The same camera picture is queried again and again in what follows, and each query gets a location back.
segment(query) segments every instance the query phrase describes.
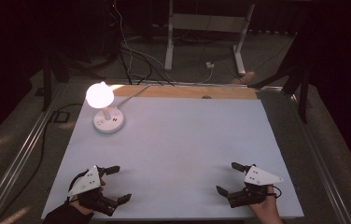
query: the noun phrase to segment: black sleeve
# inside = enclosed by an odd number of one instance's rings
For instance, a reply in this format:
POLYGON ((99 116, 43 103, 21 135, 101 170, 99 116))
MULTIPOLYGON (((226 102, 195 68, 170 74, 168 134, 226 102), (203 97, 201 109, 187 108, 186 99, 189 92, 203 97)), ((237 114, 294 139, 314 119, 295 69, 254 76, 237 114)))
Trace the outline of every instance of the black sleeve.
POLYGON ((48 213, 43 224, 88 224, 91 217, 93 217, 93 213, 85 216, 74 206, 63 204, 48 213))

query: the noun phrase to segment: person's arm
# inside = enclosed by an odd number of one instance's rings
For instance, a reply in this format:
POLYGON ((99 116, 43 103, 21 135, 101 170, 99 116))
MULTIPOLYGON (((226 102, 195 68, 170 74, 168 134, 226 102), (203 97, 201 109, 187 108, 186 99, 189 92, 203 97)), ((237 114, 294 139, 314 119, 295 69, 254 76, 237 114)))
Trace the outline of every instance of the person's arm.
MULTIPOLYGON (((268 194, 274 193, 274 187, 268 186, 268 194)), ((284 224, 277 210, 274 196, 267 196, 262 203, 249 205, 255 216, 262 224, 284 224)))
MULTIPOLYGON (((100 181, 101 185, 104 186, 105 182, 102 179, 100 181)), ((88 224, 93 215, 93 210, 80 205, 77 196, 75 196, 69 203, 65 203, 48 213, 43 224, 88 224)))

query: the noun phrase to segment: lamp shade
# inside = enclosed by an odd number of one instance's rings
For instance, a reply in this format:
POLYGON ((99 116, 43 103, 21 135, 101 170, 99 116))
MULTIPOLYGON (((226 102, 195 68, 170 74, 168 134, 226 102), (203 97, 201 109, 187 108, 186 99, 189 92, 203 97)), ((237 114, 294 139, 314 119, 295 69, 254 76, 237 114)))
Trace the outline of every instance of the lamp shade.
POLYGON ((93 108, 104 108, 114 101, 114 92, 105 82, 91 85, 86 91, 86 100, 93 108))

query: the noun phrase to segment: metal stand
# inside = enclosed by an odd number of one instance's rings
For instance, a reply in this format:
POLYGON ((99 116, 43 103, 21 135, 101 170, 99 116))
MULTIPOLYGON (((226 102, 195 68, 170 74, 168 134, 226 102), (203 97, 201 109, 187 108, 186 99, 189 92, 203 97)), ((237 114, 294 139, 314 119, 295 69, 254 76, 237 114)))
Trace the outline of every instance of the metal stand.
POLYGON ((289 76, 289 78, 282 90, 284 94, 294 94, 298 87, 301 85, 301 95, 298 112, 302 121, 304 123, 307 123, 306 103, 310 76, 310 71, 307 68, 307 66, 297 65, 292 66, 288 69, 284 69, 283 71, 279 70, 275 75, 268 77, 259 83, 248 85, 248 88, 260 89, 285 76, 289 76))
POLYGON ((237 43, 237 45, 233 46, 233 54, 234 60, 236 61, 237 74, 239 76, 243 76, 246 74, 240 51, 243 46, 243 42, 245 41, 248 25, 250 23, 251 15, 255 6, 254 4, 251 4, 249 6, 246 16, 244 18, 239 18, 178 14, 173 12, 173 0, 169 1, 169 30, 167 37, 166 60, 164 64, 165 71, 172 71, 173 66, 173 30, 189 29, 240 33, 239 42, 237 43))
POLYGON ((42 66, 44 73, 44 105, 42 111, 46 111, 51 102, 51 72, 53 72, 53 75, 56 77, 56 80, 58 82, 67 82, 70 78, 66 66, 70 66, 77 69, 81 74, 87 77, 98 80, 105 79, 104 77, 99 77, 89 68, 84 67, 77 61, 61 53, 48 42, 42 43, 41 50, 43 53, 42 66))

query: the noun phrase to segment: white lamp base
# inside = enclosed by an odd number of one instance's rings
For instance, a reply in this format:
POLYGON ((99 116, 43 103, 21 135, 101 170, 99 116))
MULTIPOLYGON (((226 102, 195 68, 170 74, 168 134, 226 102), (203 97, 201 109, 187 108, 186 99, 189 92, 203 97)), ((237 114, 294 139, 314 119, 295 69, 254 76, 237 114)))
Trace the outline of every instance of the white lamp base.
POLYGON ((113 107, 108 107, 107 111, 111 119, 105 119, 103 110, 100 110, 94 116, 93 124, 99 133, 115 133, 123 126, 125 119, 120 110, 113 107))

